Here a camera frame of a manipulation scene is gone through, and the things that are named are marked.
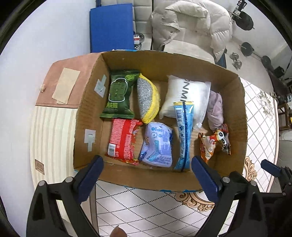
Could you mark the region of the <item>left human hand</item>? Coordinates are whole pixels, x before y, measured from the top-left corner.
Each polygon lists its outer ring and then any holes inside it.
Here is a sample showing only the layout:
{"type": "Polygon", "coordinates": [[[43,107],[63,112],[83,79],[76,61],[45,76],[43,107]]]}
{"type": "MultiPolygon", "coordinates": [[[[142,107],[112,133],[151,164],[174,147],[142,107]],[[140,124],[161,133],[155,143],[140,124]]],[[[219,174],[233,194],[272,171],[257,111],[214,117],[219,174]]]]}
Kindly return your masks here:
{"type": "Polygon", "coordinates": [[[111,234],[110,237],[127,237],[127,234],[125,233],[125,231],[123,229],[121,229],[119,226],[116,226],[111,234]]]}

